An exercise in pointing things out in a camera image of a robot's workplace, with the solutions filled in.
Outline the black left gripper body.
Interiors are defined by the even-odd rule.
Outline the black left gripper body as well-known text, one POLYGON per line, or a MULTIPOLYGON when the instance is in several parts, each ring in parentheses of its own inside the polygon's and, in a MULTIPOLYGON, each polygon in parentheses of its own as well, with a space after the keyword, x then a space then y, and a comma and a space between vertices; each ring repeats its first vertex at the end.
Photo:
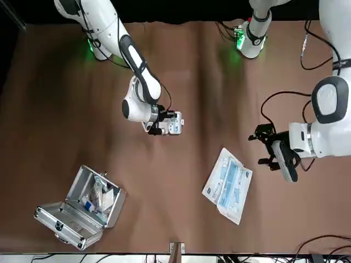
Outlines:
POLYGON ((278 142, 278 147, 283 153, 290 153, 290 141, 289 141, 289 132, 282 131, 279 133, 272 133, 270 135, 270 153, 274 153, 273 144, 278 142))

